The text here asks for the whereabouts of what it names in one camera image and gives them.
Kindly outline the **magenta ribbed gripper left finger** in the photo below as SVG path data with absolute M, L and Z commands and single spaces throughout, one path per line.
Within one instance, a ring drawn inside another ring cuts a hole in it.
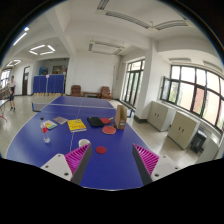
M 81 183 L 86 166 L 92 154 L 91 144 L 86 144 L 65 155 L 66 162 L 72 172 L 71 181 L 77 185 Z

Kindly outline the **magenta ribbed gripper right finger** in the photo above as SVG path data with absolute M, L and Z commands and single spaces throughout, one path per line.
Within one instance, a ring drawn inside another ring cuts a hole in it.
M 159 156 L 137 144 L 134 144 L 132 147 L 132 155 L 143 184 L 147 185 L 152 183 L 151 175 L 158 163 Z

